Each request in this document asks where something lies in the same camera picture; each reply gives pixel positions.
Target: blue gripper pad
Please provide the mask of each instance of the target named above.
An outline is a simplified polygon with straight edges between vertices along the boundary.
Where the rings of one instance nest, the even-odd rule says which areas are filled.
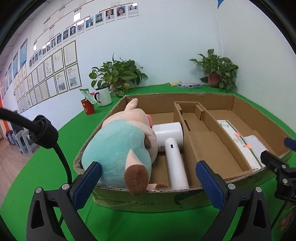
[[[286,137],[284,140],[284,145],[285,145],[285,147],[288,147],[289,149],[296,151],[296,141],[295,140],[293,140],[289,137]]]
[[[77,176],[74,180],[69,197],[75,210],[84,207],[101,175],[101,164],[94,161],[82,175]]]
[[[228,198],[226,182],[205,161],[196,164],[195,172],[212,205],[222,211]]]

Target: wooden floor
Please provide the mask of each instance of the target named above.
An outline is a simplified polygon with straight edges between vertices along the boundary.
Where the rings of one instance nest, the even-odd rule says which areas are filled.
[[[0,140],[0,208],[13,181],[32,156],[23,155],[16,145]]]

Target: green packet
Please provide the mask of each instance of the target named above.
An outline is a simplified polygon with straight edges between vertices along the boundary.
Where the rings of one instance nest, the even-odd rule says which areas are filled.
[[[90,103],[95,104],[98,103],[96,99],[89,93],[89,89],[79,89],[80,92],[85,96]]]

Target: plush toy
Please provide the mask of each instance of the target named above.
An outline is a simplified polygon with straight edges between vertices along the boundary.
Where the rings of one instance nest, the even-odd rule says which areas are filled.
[[[87,145],[83,156],[84,170],[93,162],[102,165],[101,186],[127,188],[139,195],[146,189],[165,187],[149,184],[151,165],[157,156],[156,135],[152,120],[136,109],[138,99],[131,100],[124,111],[107,118]]]

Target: green table surface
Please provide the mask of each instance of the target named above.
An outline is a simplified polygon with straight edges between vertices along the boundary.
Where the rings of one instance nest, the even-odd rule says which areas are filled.
[[[193,92],[214,92],[225,93],[224,91],[202,86],[200,89],[181,89],[164,85],[152,85],[129,91],[129,94],[146,93],[193,93]],[[296,138],[294,131],[285,123],[272,115],[270,112],[235,94],[249,102],[281,126],[293,138]],[[93,130],[101,122],[104,116],[120,100],[114,97],[113,103],[106,107],[97,107],[93,115],[87,116],[81,112],[59,130],[59,145],[63,150],[70,167],[81,146],[91,135]],[[293,154],[289,161],[290,166],[295,166],[296,155]],[[77,174],[72,168],[72,175]],[[26,223],[28,211],[34,190],[43,187],[45,190],[58,189],[67,181],[65,170],[53,149],[40,148],[28,161],[22,171],[13,182],[6,195],[0,214],[7,226],[18,241],[25,240]],[[283,201],[274,197],[276,190],[275,178],[270,179],[261,185],[268,204],[270,219],[273,221]],[[239,208],[230,229],[223,240],[229,240],[234,232],[242,208]],[[98,206],[93,203],[90,197],[85,207],[79,210],[81,218],[97,240],[200,240],[211,223],[215,219],[218,210],[211,205],[167,213],[133,213],[113,210]],[[68,240],[73,240],[65,222],[63,230]],[[278,230],[279,222],[272,231],[272,240],[279,240],[283,232]]]

